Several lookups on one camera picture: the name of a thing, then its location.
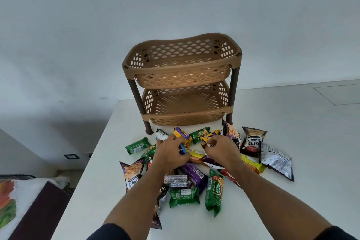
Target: top basket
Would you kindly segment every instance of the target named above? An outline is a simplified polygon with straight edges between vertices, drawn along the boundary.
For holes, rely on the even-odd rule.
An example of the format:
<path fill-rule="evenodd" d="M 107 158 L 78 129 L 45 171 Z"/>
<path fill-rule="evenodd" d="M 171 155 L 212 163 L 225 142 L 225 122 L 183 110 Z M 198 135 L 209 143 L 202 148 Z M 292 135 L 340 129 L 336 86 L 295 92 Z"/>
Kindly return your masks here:
<path fill-rule="evenodd" d="M 225 80 L 241 65 L 242 50 L 227 35 L 206 33 L 176 40 L 151 40 L 133 47 L 122 67 L 141 87 L 178 88 Z"/>

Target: purple biscuit packet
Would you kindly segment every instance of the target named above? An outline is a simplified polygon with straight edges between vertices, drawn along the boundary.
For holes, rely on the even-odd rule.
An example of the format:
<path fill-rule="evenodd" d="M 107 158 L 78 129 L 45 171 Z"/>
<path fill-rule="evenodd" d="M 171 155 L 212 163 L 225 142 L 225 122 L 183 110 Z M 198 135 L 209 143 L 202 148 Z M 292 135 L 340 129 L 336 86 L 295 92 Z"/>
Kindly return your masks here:
<path fill-rule="evenodd" d="M 199 188 L 199 194 L 201 194 L 207 186 L 208 176 L 203 174 L 199 168 L 191 163 L 185 163 L 185 165 L 180 168 L 184 173 L 189 175 L 191 182 Z"/>

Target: bottom basket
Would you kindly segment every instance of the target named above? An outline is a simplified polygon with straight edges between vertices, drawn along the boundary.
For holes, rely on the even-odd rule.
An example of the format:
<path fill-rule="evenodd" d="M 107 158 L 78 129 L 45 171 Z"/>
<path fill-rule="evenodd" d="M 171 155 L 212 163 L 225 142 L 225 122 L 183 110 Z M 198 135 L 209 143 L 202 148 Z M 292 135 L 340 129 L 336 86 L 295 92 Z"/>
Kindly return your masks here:
<path fill-rule="evenodd" d="M 213 122 L 233 111 L 228 106 L 229 87 L 225 81 L 194 87 L 145 89 L 142 119 L 161 126 Z"/>

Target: perforated basket wall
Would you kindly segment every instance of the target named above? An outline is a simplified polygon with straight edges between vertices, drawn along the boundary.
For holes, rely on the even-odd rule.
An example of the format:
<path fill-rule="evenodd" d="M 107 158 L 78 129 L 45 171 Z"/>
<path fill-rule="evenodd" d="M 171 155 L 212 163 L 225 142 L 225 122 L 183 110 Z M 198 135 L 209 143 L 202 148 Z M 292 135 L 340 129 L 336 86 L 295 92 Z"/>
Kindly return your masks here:
<path fill-rule="evenodd" d="M 233 110 L 228 106 L 225 81 L 193 87 L 146 89 L 142 95 L 146 115 L 156 125 L 180 126 L 213 122 Z"/>
<path fill-rule="evenodd" d="M 141 87 L 178 88 L 225 80 L 241 58 L 241 48 L 229 36 L 208 33 L 143 42 L 126 56 L 123 69 Z"/>

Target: white wall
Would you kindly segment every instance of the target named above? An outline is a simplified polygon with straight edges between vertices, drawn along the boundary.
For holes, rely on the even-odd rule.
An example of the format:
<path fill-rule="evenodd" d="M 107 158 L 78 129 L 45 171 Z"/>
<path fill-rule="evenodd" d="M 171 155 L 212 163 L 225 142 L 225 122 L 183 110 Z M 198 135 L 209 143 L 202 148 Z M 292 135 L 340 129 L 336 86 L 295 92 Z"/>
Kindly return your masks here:
<path fill-rule="evenodd" d="M 0 0 L 0 14 L 0 128 L 54 165 L 133 97 L 121 63 L 145 40 L 229 34 L 243 49 L 238 88 L 360 78 L 359 0 Z M 69 124 L 95 127 L 77 139 Z"/>
<path fill-rule="evenodd" d="M 56 168 L 0 129 L 0 174 L 54 177 Z"/>

